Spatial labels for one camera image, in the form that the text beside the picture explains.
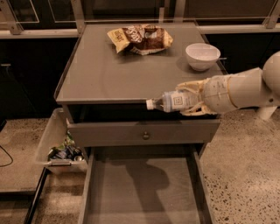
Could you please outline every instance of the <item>brown foil bag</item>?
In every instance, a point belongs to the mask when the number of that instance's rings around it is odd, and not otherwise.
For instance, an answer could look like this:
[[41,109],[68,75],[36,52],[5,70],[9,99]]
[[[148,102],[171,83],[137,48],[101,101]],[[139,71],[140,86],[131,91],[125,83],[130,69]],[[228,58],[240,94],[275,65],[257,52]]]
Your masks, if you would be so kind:
[[141,55],[157,53],[170,47],[173,41],[165,29],[149,24],[130,25],[109,31],[107,34],[117,53],[126,48]]

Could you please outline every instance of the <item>white plastic bottle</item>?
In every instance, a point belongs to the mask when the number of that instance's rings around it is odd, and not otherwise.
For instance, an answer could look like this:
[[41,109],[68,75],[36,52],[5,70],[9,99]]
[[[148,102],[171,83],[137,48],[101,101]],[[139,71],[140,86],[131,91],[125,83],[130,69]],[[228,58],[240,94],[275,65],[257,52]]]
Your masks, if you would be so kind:
[[164,92],[161,98],[146,101],[147,109],[159,109],[164,112],[183,111],[191,109],[201,101],[199,94],[186,90]]

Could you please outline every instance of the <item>terrazzo floor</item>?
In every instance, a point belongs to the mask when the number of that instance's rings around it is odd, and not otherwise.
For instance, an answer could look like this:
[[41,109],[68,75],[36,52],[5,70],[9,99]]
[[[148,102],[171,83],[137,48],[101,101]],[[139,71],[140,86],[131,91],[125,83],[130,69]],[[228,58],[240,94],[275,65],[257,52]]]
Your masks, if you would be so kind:
[[[0,145],[13,157],[0,168],[0,192],[34,190],[34,163],[48,119],[10,120]],[[10,162],[0,150],[0,165]],[[280,109],[268,120],[253,109],[224,115],[200,159],[217,223],[280,224]],[[77,223],[84,173],[49,175],[33,223]],[[30,202],[2,201],[0,223],[24,223]]]

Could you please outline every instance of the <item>cabinet handle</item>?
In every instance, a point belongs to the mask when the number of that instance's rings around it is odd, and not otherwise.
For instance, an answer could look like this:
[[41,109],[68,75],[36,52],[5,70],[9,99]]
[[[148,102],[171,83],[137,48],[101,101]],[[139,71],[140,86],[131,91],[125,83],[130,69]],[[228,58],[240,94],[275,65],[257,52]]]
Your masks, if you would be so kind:
[[149,134],[147,131],[145,131],[145,132],[143,133],[142,138],[143,138],[143,140],[148,140],[148,139],[150,138],[150,134]]

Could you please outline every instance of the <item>bowl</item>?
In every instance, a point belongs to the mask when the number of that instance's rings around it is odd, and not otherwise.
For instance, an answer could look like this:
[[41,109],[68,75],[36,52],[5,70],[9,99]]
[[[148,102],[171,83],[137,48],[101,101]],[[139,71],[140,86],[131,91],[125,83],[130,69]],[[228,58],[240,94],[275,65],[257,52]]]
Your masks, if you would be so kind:
[[196,71],[205,71],[212,67],[221,56],[220,50],[209,44],[196,43],[185,49],[186,60]]

